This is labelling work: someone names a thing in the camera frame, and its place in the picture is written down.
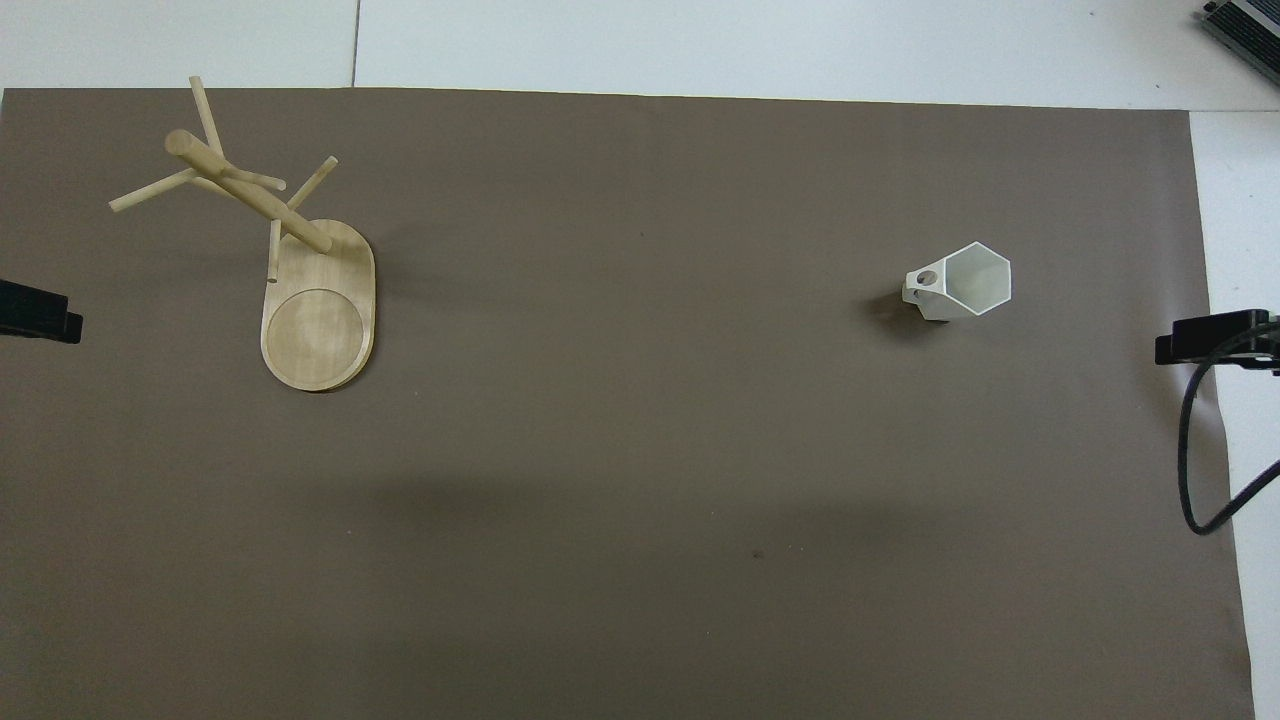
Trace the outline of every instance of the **wooden dowel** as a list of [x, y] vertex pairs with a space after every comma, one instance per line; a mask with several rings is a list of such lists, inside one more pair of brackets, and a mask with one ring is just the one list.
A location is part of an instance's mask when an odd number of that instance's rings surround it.
[[218, 140], [218, 128], [214, 127], [214, 111], [209, 108], [209, 97], [205, 96], [205, 83], [200, 76], [191, 76], [187, 79], [191, 81], [191, 92], [196, 96], [196, 111], [200, 113], [200, 124], [205, 128], [205, 140], [219, 158], [225, 158], [223, 141]]
[[225, 170], [223, 170], [223, 176], [232, 179], [260, 184], [268, 190], [283, 191], [285, 187], [284, 181], [282, 181], [280, 178], [273, 178], [271, 176], [264, 176], [261, 173], [251, 173], [248, 170], [242, 170], [239, 168], [233, 168], [233, 167], [228, 167]]
[[328, 176], [335, 167], [338, 167], [338, 159], [334, 158], [333, 155], [329, 155], [329, 159], [325, 160], [324, 163], [320, 163], [320, 167], [316, 168], [316, 172], [311, 173], [311, 177], [307, 178], [307, 182], [302, 183], [302, 187], [300, 187], [298, 191], [293, 193], [293, 197], [291, 197], [289, 201], [285, 202], [285, 205], [288, 205], [291, 210], [297, 210], [298, 205], [302, 205], [302, 201], [306, 200], [308, 195], [311, 195], [311, 191], [314, 191], [316, 186], [320, 184], [320, 181], [323, 181], [324, 177]]
[[230, 197], [232, 200], [236, 200], [234, 195], [232, 195], [230, 192], [227, 192], [225, 190], [218, 187], [216, 184], [214, 184], [212, 181], [207, 181], [207, 179], [205, 179], [202, 177], [195, 177], [195, 178], [191, 178], [187, 182], [189, 182], [191, 184], [193, 184], [193, 186], [196, 186], [196, 187], [198, 187], [201, 190], [207, 190], [209, 192], [212, 192], [212, 193], [216, 193], [216, 195], [221, 195], [223, 197]]
[[266, 282], [274, 283], [280, 266], [280, 220], [271, 220], [271, 237], [266, 249]]
[[142, 202], [143, 200], [151, 200], [152, 197], [160, 195], [161, 192], [168, 192], [196, 177], [198, 177], [198, 173], [196, 173], [196, 170], [192, 168], [187, 168], [186, 170], [174, 173], [166, 178], [157, 179], [156, 182], [148, 186], [140, 187], [128, 195], [122, 195], [115, 200], [108, 202], [108, 205], [110, 205], [111, 211], [119, 213], [120, 210], [124, 210], [127, 208], [133, 208], [134, 205]]
[[293, 237], [307, 243], [311, 250], [323, 255], [333, 247], [333, 238], [320, 228], [312, 225], [306, 218], [291, 210], [279, 197], [256, 184], [223, 176], [223, 172], [233, 165], [218, 156], [211, 147], [189, 132], [184, 129], [170, 132], [164, 138], [164, 149], [170, 155], [182, 158], [184, 163], [195, 168], [201, 176], [236, 196], [237, 200], [248, 205], [264, 218], [280, 220], [284, 229], [289, 231]]

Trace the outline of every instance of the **wooden mug tree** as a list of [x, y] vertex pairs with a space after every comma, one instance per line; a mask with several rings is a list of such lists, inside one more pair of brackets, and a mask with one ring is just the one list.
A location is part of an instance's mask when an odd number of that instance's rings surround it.
[[[338, 164], [329, 156], [288, 201], [282, 179], [237, 168], [223, 154], [214, 115], [198, 77], [191, 78], [205, 140], [184, 129], [164, 147], [188, 169], [109, 202], [119, 213], [180, 184], [195, 184], [239, 200], [271, 222], [266, 297], [260, 343], [262, 359], [284, 384], [305, 391], [333, 389], [356, 377], [374, 347], [374, 254], [351, 225], [307, 220], [297, 209]], [[282, 228], [287, 234], [282, 237]]]

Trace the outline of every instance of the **wooden post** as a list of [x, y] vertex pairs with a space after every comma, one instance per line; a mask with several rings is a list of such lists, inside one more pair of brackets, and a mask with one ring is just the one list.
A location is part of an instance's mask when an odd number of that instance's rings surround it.
[[324, 255], [333, 247], [333, 238], [320, 231], [320, 228], [312, 225], [306, 218], [291, 210], [279, 197], [256, 184], [224, 176], [223, 173], [228, 168], [236, 167], [220, 158], [211, 147], [189, 132], [184, 129], [170, 132], [164, 138], [164, 149], [170, 155], [182, 158], [197, 173], [252, 208], [257, 214], [269, 220], [280, 220], [284, 229], [292, 233], [293, 237], [307, 243], [311, 250]]

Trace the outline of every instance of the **black cable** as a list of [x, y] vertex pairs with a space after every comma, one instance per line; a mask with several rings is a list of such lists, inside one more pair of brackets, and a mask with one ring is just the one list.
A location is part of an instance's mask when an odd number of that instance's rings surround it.
[[1280, 331], [1280, 323], [1262, 323], [1222, 341], [1207, 357], [1201, 360], [1199, 365], [1196, 366], [1196, 372], [1192, 373], [1190, 382], [1187, 383], [1187, 392], [1183, 395], [1183, 413], [1178, 419], [1178, 496], [1183, 502], [1183, 518], [1187, 520], [1187, 527], [1197, 536], [1207, 536], [1222, 527], [1222, 523], [1230, 520], [1231, 515], [1235, 515], [1240, 507], [1244, 507], [1245, 502], [1253, 500], [1253, 496], [1258, 495], [1267, 483], [1280, 477], [1280, 460], [1276, 460], [1270, 468], [1262, 470], [1257, 478], [1253, 478], [1240, 491], [1240, 495], [1233, 497], [1217, 515], [1213, 515], [1212, 520], [1203, 525], [1196, 521], [1196, 514], [1192, 511], [1190, 491], [1187, 487], [1187, 437], [1190, 433], [1192, 404], [1196, 401], [1196, 391], [1199, 389], [1201, 380], [1204, 379], [1204, 374], [1208, 373], [1210, 368], [1235, 351], [1243, 342], [1277, 331]]

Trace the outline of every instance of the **white plastic object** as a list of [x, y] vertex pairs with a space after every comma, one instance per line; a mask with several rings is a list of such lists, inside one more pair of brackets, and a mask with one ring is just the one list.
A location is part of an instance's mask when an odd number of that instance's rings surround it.
[[925, 320], [973, 318], [1014, 295], [1009, 260], [980, 242], [906, 274], [902, 300]]

